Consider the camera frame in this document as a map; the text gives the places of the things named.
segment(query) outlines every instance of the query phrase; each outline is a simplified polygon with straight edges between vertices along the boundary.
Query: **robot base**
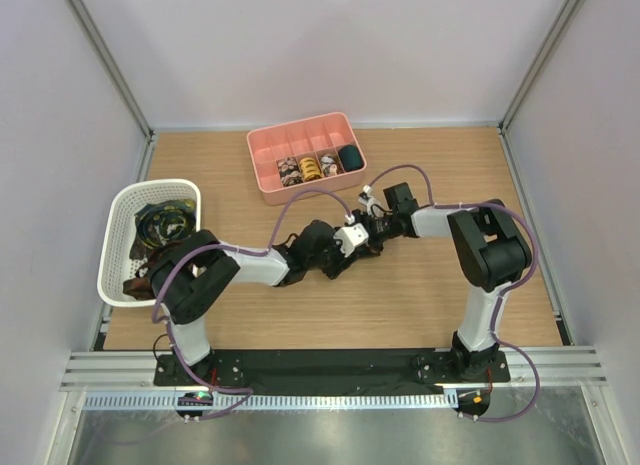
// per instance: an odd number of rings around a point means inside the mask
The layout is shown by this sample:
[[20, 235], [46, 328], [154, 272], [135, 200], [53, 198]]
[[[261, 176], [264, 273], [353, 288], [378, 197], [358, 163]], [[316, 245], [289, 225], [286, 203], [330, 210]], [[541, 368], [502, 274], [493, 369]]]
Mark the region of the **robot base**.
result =
[[[511, 377], [504, 353], [497, 352], [493, 383]], [[442, 349], [217, 350], [198, 362], [196, 375], [221, 387], [251, 387], [256, 395], [353, 396], [441, 393], [447, 384], [487, 382], [487, 369], [464, 378], [452, 354]], [[156, 386], [191, 386], [173, 355], [161, 355]]]

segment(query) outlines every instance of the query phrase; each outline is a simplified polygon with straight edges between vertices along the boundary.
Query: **metal floor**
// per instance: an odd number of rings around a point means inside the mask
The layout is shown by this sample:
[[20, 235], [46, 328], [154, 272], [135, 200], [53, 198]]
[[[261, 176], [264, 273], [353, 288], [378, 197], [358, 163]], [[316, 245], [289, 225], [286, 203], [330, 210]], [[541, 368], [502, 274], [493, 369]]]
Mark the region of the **metal floor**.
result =
[[[530, 388], [494, 389], [490, 414], [509, 415]], [[541, 390], [536, 407], [504, 424], [452, 410], [243, 412], [184, 425], [174, 412], [83, 412], [70, 464], [400, 465], [604, 464], [580, 387]], [[133, 446], [109, 440], [137, 440]]]

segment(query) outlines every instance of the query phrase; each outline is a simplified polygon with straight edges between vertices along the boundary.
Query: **wooden floor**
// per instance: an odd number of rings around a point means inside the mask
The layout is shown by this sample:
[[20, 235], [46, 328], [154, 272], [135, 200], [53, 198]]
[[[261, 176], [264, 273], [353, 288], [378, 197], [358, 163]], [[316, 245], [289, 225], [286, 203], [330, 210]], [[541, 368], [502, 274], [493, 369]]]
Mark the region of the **wooden floor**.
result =
[[[494, 128], [356, 130], [369, 168], [366, 181], [400, 163], [423, 167], [438, 203], [501, 198], [520, 212]], [[162, 134], [149, 179], [186, 178], [202, 192], [203, 228], [242, 246], [267, 245], [281, 206], [264, 203], [252, 171], [245, 132]], [[399, 171], [376, 184], [407, 181], [426, 203], [426, 188], [414, 171]], [[357, 206], [360, 188], [340, 196]], [[338, 225], [344, 211], [332, 199], [294, 204], [279, 241], [311, 220]], [[453, 243], [447, 239], [398, 238], [383, 255], [356, 263], [337, 280], [319, 271], [287, 288], [234, 285], [207, 315], [214, 348], [387, 348], [448, 346], [460, 324], [468, 284]], [[150, 321], [150, 308], [114, 309], [105, 349], [149, 349], [164, 332]], [[513, 292], [500, 334], [519, 345], [555, 346], [560, 337], [538, 272]]]

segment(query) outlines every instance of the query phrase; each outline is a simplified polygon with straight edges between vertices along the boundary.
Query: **pink tray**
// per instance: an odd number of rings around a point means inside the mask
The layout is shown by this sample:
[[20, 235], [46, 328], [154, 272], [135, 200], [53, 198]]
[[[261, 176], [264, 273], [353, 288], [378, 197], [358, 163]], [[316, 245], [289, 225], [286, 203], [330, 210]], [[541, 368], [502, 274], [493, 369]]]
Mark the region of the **pink tray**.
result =
[[[269, 205], [285, 203], [293, 194], [307, 188], [340, 190], [354, 187], [362, 182], [367, 168], [367, 161], [349, 125], [349, 120], [344, 113], [340, 112], [253, 130], [247, 135], [247, 143], [258, 187]], [[360, 170], [283, 187], [276, 166], [277, 160], [287, 157], [295, 157], [296, 160], [314, 157], [319, 161], [325, 153], [338, 156], [338, 151], [348, 144], [355, 145], [360, 151], [364, 163], [364, 167]], [[310, 193], [303, 197], [313, 195], [316, 194]]]

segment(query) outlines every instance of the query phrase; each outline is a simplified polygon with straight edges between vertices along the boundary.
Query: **robotic arm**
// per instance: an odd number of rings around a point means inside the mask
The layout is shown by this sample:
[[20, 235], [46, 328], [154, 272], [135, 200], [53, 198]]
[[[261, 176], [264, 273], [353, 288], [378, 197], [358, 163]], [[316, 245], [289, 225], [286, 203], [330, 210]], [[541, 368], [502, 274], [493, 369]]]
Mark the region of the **robotic arm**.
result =
[[[169, 326], [176, 345], [196, 375], [204, 377], [210, 371], [212, 351], [205, 333], [204, 315], [229, 284], [254, 282], [289, 286], [314, 268], [335, 279], [355, 261], [379, 256], [384, 242], [400, 236], [453, 239], [470, 291], [464, 320], [453, 335], [451, 360], [462, 380], [484, 373], [498, 352], [498, 344], [490, 331], [498, 295], [531, 264], [531, 250], [513, 220], [492, 208], [420, 208], [406, 183], [384, 190], [388, 210], [384, 210], [370, 192], [371, 189], [365, 187], [360, 195], [366, 210], [354, 210], [351, 223], [345, 226], [333, 227], [314, 220], [290, 244], [287, 241], [274, 245], [268, 251], [243, 248], [242, 253], [240, 249], [211, 250], [191, 261], [193, 266], [204, 270], [202, 273], [195, 275], [188, 266], [178, 272], [163, 307], [170, 317]], [[185, 255], [206, 245], [223, 243], [210, 231], [201, 230], [175, 247], [149, 271], [156, 296]], [[507, 297], [508, 294], [503, 297], [502, 309]]]

